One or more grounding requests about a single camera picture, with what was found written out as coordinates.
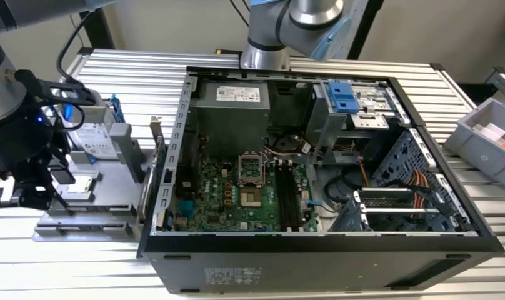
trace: case label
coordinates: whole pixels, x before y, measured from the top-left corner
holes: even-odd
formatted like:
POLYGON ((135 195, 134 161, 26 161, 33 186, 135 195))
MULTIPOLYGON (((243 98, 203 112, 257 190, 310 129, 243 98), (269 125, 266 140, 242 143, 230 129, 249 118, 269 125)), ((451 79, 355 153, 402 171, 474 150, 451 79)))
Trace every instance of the case label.
POLYGON ((219 86, 217 101, 259 102, 259 87, 219 86))
POLYGON ((254 285, 259 282, 259 267, 205 267, 205 283, 211 286, 230 284, 254 285))

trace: motherboard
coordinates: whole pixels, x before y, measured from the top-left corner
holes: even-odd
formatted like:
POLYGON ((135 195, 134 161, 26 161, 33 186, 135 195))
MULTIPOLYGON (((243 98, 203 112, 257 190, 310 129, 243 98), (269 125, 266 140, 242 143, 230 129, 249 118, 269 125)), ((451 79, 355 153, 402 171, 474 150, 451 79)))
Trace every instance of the motherboard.
POLYGON ((317 232, 303 165, 245 153, 203 160, 197 177, 194 199, 178 202, 175 230, 317 232))

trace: aluminum extrusion table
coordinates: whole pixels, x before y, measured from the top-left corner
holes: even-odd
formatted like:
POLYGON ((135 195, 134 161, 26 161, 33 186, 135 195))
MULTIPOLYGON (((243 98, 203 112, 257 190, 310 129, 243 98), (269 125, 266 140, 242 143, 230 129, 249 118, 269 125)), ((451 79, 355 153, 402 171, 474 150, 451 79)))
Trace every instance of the aluminum extrusion table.
MULTIPOLYGON (((237 68, 238 57, 94 50, 79 54, 69 72, 102 97, 115 94, 131 137, 143 148, 154 142, 150 117, 161 118, 163 136, 171 132, 186 66, 237 68)), ((474 104, 439 65, 393 62, 314 62, 291 58, 293 71, 391 76, 399 84, 441 144, 454 131, 455 120, 474 104)), ((446 153, 463 187, 505 248, 505 186, 499 186, 457 156, 446 153)), ((135 260, 135 243, 35 243, 30 236, 41 216, 29 209, 0 209, 0 297, 181 298, 169 295, 146 262, 135 260)), ((209 298, 254 299, 494 299, 505 300, 505 255, 418 292, 363 294, 229 294, 209 298)))

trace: white sticker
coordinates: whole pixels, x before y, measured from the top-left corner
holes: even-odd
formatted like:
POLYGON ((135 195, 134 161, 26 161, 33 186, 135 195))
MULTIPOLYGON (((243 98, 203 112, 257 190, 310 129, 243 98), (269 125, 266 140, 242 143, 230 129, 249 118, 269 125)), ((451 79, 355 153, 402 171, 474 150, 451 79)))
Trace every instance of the white sticker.
POLYGON ((205 283, 214 286, 229 284, 253 285, 259 283, 259 267, 205 267, 205 283))
POLYGON ((309 143, 303 142, 302 153, 307 154, 310 152, 310 149, 311 149, 311 145, 309 143))
POLYGON ((217 101, 259 102, 259 87, 219 86, 217 101))
POLYGON ((74 134, 87 154, 99 159, 117 159, 111 139, 102 124, 83 124, 74 134))

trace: ram slot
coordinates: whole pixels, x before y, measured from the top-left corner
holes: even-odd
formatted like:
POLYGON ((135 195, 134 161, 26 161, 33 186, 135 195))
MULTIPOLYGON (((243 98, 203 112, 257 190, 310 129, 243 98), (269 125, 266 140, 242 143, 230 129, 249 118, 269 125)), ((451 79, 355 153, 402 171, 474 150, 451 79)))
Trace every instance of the ram slot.
POLYGON ((297 205, 294 177, 289 165, 282 164, 281 166, 275 166, 274 181, 277 186, 281 231, 286 231, 287 228, 291 231, 298 231, 299 208, 297 205))

